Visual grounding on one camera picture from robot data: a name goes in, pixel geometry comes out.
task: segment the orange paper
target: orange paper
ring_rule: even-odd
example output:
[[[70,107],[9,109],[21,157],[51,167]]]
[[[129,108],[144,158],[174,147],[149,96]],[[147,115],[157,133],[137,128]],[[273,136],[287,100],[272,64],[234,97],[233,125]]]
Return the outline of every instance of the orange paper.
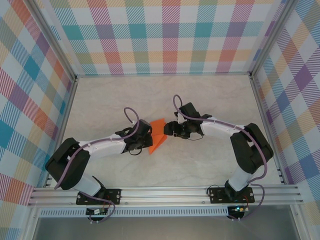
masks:
[[[149,147],[149,154],[152,154],[166,139],[167,135],[164,135],[164,127],[166,125],[165,119],[159,119],[150,122],[152,127],[152,142],[153,145]]]

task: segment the enclosure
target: enclosure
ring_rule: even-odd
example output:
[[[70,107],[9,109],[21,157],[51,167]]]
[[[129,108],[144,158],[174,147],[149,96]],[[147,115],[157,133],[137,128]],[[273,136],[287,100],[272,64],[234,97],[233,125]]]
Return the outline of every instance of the enclosure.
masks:
[[[319,239],[319,72],[318,0],[2,0],[0,239]],[[91,225],[46,163],[67,138],[132,127],[125,107],[174,121],[175,94],[262,130],[274,156],[246,214],[261,207],[237,222],[236,203],[211,203],[234,149],[192,133],[89,162],[86,174],[121,189],[111,218]]]

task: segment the white arm segment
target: white arm segment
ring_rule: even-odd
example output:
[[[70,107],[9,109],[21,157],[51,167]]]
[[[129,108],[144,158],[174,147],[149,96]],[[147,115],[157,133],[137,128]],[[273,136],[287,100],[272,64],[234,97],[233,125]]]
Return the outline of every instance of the white arm segment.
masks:
[[[119,139],[120,136],[112,134],[107,138]],[[80,141],[79,145],[81,147],[90,142],[93,141]],[[89,145],[83,150],[86,150],[90,153],[90,159],[88,162],[90,163],[96,159],[100,159],[106,156],[121,154],[124,151],[125,147],[126,143],[124,140],[112,140]],[[100,190],[101,186],[91,175],[84,172],[80,181],[73,188],[90,196],[94,196]]]
[[[209,117],[208,119],[216,120],[215,117]],[[245,128],[243,125],[237,126],[242,129]],[[228,127],[220,123],[210,121],[204,121],[200,127],[204,135],[218,137],[221,139],[229,139],[230,136],[239,132],[239,130],[233,127]],[[253,174],[243,171],[241,167],[238,166],[232,177],[229,179],[229,184],[236,192],[239,192],[248,185],[248,181],[252,176]]]

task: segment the marble surface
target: marble surface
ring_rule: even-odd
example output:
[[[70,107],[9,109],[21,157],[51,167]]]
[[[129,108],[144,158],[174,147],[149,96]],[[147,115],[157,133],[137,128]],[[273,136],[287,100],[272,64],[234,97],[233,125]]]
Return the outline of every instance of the marble surface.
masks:
[[[127,106],[148,122],[174,121],[174,94],[185,104],[192,102],[201,115],[242,125],[252,122],[263,129],[246,75],[99,77],[79,80],[64,138],[94,140],[130,127],[123,113]],[[228,138],[168,137],[152,155],[144,149],[138,156],[124,153],[101,158],[90,162],[85,172],[109,187],[209,186],[224,185],[236,167]],[[273,159],[268,162],[267,176],[256,182],[280,184]]]

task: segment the aluminum rail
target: aluminum rail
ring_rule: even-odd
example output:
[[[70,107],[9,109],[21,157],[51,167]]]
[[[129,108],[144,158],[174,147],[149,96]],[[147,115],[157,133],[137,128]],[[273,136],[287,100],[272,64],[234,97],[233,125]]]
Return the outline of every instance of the aluminum rail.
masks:
[[[303,199],[296,185],[264,185],[263,205],[296,205]],[[236,203],[211,204],[206,193],[207,186],[180,187],[122,187],[120,204],[117,208],[126,207],[188,207],[188,206],[236,206]],[[255,203],[262,198],[262,189],[252,186]],[[78,191],[54,190],[51,187],[35,188],[29,201],[31,208],[85,207],[76,205]]]

